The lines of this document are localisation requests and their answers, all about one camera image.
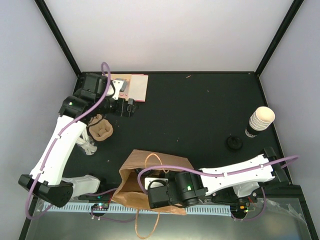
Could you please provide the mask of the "brown pulp cup carrier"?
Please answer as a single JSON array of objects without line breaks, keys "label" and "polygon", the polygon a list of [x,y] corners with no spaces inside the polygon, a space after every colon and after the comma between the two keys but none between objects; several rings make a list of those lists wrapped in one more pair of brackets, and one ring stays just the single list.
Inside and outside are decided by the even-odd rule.
[{"label": "brown pulp cup carrier", "polygon": [[113,134],[113,126],[101,114],[94,116],[88,124],[88,131],[95,141],[102,142]]}]

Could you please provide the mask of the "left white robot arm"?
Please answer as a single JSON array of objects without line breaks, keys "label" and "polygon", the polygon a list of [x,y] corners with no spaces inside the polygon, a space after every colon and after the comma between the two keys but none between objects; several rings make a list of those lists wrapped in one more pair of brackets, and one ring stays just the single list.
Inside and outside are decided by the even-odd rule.
[{"label": "left white robot arm", "polygon": [[131,117],[136,102],[125,96],[129,81],[86,73],[82,84],[67,97],[59,110],[53,135],[36,166],[23,174],[18,184],[56,207],[65,206],[70,199],[82,195],[103,199],[108,192],[105,179],[92,174],[63,177],[63,172],[74,146],[92,156],[97,151],[95,142],[102,142],[113,134],[107,114]]}]

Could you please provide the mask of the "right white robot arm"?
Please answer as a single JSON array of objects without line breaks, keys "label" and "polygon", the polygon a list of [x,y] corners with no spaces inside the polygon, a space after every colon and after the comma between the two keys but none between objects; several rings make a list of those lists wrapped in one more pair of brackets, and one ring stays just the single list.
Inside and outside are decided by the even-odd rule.
[{"label": "right white robot arm", "polygon": [[225,189],[228,198],[238,202],[262,186],[288,184],[285,167],[295,159],[277,159],[273,148],[267,147],[254,158],[223,167],[150,166],[138,173],[137,182],[151,209],[188,208]]}]

